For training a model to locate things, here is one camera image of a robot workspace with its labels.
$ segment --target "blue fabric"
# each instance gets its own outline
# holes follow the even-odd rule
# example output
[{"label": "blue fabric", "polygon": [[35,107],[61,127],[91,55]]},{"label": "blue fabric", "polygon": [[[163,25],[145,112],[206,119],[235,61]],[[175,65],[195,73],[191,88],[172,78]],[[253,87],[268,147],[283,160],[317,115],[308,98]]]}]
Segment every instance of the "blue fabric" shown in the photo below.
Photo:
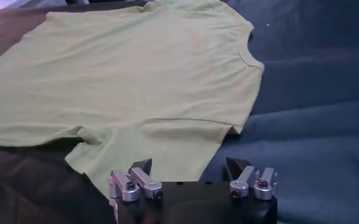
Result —
[{"label": "blue fabric", "polygon": [[252,116],[226,157],[279,172],[280,223],[359,223],[359,0],[227,1],[255,27],[265,73]]}]

